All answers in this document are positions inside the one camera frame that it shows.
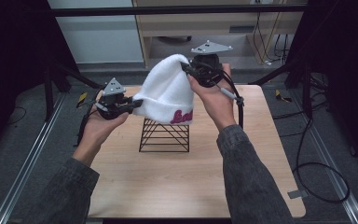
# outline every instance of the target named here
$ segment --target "knit hat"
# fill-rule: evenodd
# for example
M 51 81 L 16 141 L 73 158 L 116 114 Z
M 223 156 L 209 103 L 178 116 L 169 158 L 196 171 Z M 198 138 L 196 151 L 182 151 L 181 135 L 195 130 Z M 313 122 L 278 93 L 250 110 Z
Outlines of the knit hat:
M 149 72 L 132 99 L 144 100 L 132 114 L 142 115 L 161 124 L 187 125 L 193 120 L 194 92 L 180 64 L 188 63 L 181 54 L 165 58 Z

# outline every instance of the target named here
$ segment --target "aluminum rail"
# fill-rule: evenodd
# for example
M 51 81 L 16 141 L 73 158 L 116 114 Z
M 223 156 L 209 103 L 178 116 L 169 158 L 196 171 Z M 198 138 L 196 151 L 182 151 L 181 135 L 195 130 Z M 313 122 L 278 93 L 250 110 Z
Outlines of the aluminum rail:
M 10 191 L 8 192 L 6 198 L 0 205 L 0 224 L 7 223 L 11 212 L 13 211 L 14 206 L 19 199 L 22 190 L 24 189 L 25 184 L 27 183 L 30 173 L 33 171 L 34 165 L 36 164 L 37 158 L 39 157 L 40 152 L 42 151 L 43 146 L 48 139 L 48 135 L 56 121 L 56 118 L 60 114 L 62 103 L 65 99 L 66 94 L 60 93 L 57 102 L 54 106 L 54 113 L 52 114 L 50 120 L 45 121 L 39 135 L 34 141 L 34 145 L 31 148 L 27 159 L 22 165 L 19 174 L 16 177 L 16 180 L 12 184 Z

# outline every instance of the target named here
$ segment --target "jacket sleeve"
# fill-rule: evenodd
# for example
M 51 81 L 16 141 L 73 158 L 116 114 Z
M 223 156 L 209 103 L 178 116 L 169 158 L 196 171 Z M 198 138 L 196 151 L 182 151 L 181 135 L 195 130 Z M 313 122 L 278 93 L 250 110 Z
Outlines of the jacket sleeve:
M 217 145 L 232 223 L 294 223 L 272 175 L 242 128 L 226 127 Z
M 69 159 L 48 182 L 22 223 L 85 223 L 99 174 Z

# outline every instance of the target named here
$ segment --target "right hand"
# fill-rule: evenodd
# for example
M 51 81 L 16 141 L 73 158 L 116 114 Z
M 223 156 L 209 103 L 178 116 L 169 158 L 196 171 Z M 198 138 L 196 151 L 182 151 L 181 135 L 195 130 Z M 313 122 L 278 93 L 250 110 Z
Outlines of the right hand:
M 231 76 L 231 70 L 228 63 L 223 63 L 223 70 Z M 236 124 L 234 119 L 233 100 L 227 97 L 216 86 L 211 88 L 202 87 L 199 82 L 191 75 L 187 75 L 190 87 L 203 102 L 205 110 L 213 120 L 217 130 L 221 132 L 229 125 Z M 218 85 L 232 92 L 228 83 L 222 79 Z

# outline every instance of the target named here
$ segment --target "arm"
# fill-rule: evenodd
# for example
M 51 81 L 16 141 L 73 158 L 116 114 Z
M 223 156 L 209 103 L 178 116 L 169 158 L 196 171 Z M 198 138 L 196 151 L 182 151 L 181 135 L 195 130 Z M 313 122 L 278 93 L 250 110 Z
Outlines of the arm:
M 223 69 L 230 75 L 228 64 Z M 236 124 L 233 101 L 217 87 L 203 88 L 188 76 L 191 89 L 219 131 L 226 198 L 232 223 L 293 223 L 289 209 L 269 170 L 258 158 L 245 132 Z M 222 80 L 218 83 L 232 91 Z
M 128 115 L 105 120 L 98 112 L 90 113 L 73 157 L 50 179 L 23 223 L 85 223 L 99 177 L 90 166 L 102 143 Z
M 233 223 L 294 223 L 269 170 L 239 125 L 220 132 L 226 198 Z

